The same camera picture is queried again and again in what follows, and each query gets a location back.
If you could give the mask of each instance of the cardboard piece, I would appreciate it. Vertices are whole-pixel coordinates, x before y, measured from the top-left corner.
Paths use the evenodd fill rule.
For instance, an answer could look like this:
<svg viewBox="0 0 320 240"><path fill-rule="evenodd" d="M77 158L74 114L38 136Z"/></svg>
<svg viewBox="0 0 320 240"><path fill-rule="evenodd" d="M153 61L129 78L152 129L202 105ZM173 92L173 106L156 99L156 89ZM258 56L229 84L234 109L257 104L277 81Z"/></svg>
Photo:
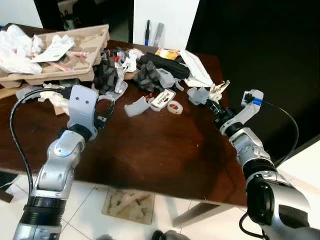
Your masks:
<svg viewBox="0 0 320 240"><path fill-rule="evenodd" d="M109 188L102 213L150 225L154 212L155 194L137 190Z"/></svg>
<svg viewBox="0 0 320 240"><path fill-rule="evenodd" d="M28 84L22 84L20 87L14 87L14 88L2 88L0 89L0 99L4 99L7 97L10 97L12 95L15 95L17 91L27 87Z"/></svg>
<svg viewBox="0 0 320 240"><path fill-rule="evenodd" d="M56 116L65 113L65 111L59 106L53 106L53 109L54 109L54 113L55 113Z"/></svg>
<svg viewBox="0 0 320 240"><path fill-rule="evenodd" d="M100 25L38 35L47 48L54 35L63 37L67 34L75 41L76 46L72 48L73 51L88 54L86 57L79 57L67 53L65 58L56 62L73 71L61 71L47 63L42 63L43 70L40 74L9 74L0 70L0 85L5 88L16 88L20 86L22 80L30 85L42 85L45 81L76 78L80 81L92 81L95 76L92 67L100 63L100 50L107 47L110 39L108 30L109 25Z"/></svg>

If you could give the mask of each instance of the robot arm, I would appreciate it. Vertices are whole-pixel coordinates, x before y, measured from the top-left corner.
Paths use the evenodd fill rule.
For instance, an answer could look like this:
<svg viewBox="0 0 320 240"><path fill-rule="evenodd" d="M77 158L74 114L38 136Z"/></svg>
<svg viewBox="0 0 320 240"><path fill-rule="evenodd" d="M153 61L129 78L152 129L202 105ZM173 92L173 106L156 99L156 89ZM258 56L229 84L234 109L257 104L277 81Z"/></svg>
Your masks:
<svg viewBox="0 0 320 240"><path fill-rule="evenodd" d="M87 87L72 87L67 130L47 150L47 161L37 176L30 201L24 206L14 240L59 239L61 218L80 154L109 117L96 116L97 99L98 94Z"/></svg>
<svg viewBox="0 0 320 240"><path fill-rule="evenodd" d="M263 93L244 93L245 108L237 115L208 99L206 105L216 115L215 124L236 150L236 158L246 179L247 213L260 225L269 240L319 240L320 231L309 227L310 206L305 196L280 175L260 139L244 123L256 114Z"/></svg>

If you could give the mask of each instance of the dark wooden tabletop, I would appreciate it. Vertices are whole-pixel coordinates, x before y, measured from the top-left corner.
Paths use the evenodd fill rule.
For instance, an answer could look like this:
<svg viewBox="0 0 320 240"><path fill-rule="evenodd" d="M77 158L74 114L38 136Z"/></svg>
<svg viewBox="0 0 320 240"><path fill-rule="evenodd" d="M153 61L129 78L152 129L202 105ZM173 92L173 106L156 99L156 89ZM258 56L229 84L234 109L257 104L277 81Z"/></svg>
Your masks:
<svg viewBox="0 0 320 240"><path fill-rule="evenodd" d="M107 48L117 46L155 51L153 47L113 40ZM212 80L220 84L223 77L218 59L212 55L198 56ZM161 112L148 109L141 115L128 117L124 105L147 95L129 82L127 91L116 102L109 123L83 151L75 179L244 206L245 180L236 152L212 123L213 113L194 106L188 100L187 86L183 84L183 87L184 92L177 92L174 98L183 106L181 115L164 108ZM15 96L0 100L0 170L11 173L24 171L8 128L16 100ZM225 96L220 102L228 104ZM16 134L34 174L45 163L48 146L68 119L65 114L55 116L49 101L31 100L17 110Z"/></svg>

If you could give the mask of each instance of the floor tile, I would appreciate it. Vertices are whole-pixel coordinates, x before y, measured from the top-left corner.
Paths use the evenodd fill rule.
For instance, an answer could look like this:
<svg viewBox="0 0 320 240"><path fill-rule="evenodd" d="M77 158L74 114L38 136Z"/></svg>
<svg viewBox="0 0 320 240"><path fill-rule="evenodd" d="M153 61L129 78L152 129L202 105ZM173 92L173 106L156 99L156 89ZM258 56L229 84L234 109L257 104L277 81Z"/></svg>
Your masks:
<svg viewBox="0 0 320 240"><path fill-rule="evenodd" d="M241 207L239 207L239 209L244 211L244 212L247 212L247 210L248 210L247 207L245 207L245 206L241 206Z"/></svg>
<svg viewBox="0 0 320 240"><path fill-rule="evenodd" d="M308 214L308 220L310 227L320 229L320 189L300 179L292 179L290 183L296 187L309 202L310 212Z"/></svg>
<svg viewBox="0 0 320 240"><path fill-rule="evenodd" d="M36 182L37 177L33 176L33 184ZM23 191L28 193L29 191L29 183L28 183L28 177L25 174L20 174L19 176L16 177L14 180L14 183L18 185L19 188L21 188Z"/></svg>
<svg viewBox="0 0 320 240"><path fill-rule="evenodd" d="M61 232L62 232L65 229L65 227L67 226L67 222L63 219L61 219L61 226L62 226L62 228L61 228Z"/></svg>
<svg viewBox="0 0 320 240"><path fill-rule="evenodd" d="M28 193L29 185L27 175L19 175L14 183L18 185L21 189L23 189L26 193ZM62 216L63 220L65 220L66 222L70 221L77 209L81 206L83 201L89 195L93 187L94 184L92 183L80 181L74 181L72 183L70 195L68 200L66 201L64 214Z"/></svg>
<svg viewBox="0 0 320 240"><path fill-rule="evenodd" d="M319 154L320 141L289 158L278 169L320 189Z"/></svg>
<svg viewBox="0 0 320 240"><path fill-rule="evenodd" d="M67 224L63 230L63 232L60 234L59 240L89 240L90 238L87 238L82 233L80 233L77 229Z"/></svg>
<svg viewBox="0 0 320 240"><path fill-rule="evenodd" d="M196 200L191 200L191 203L188 209L192 209L194 206L198 205L199 203L201 202Z"/></svg>
<svg viewBox="0 0 320 240"><path fill-rule="evenodd" d="M237 207L209 217L200 222L186 226L181 233L192 240L255 240L256 238L244 234L239 228L239 219L244 212ZM253 233L261 234L259 225L252 222L248 217L243 227Z"/></svg>
<svg viewBox="0 0 320 240"><path fill-rule="evenodd" d="M72 216L83 204L84 200L88 197L92 191L94 185L91 183L74 181L71 187L70 195L66 201L64 214L62 219L69 222Z"/></svg>
<svg viewBox="0 0 320 240"><path fill-rule="evenodd" d="M150 240L155 230L172 229L172 220L185 212L190 203L185 199L156 195L152 224L144 225L102 214L106 195L106 191L94 189L69 224L93 240L106 234L117 240Z"/></svg>
<svg viewBox="0 0 320 240"><path fill-rule="evenodd" d="M1 239L12 239L24 212L24 205L27 203L28 194L15 184L11 185L6 192L13 195L13 199L10 203L0 200Z"/></svg>

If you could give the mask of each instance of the black wall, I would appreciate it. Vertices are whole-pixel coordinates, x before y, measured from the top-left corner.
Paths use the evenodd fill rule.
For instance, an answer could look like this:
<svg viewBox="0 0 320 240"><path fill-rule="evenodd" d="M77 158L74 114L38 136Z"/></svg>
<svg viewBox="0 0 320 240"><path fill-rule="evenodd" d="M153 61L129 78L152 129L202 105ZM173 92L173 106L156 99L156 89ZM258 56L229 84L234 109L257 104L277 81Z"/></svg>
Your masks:
<svg viewBox="0 0 320 240"><path fill-rule="evenodd" d="M187 49L218 56L231 108L259 89L291 113L300 146L320 134L319 10L308 0L200 0ZM274 158L290 149L294 128L283 113L262 105L248 126Z"/></svg>

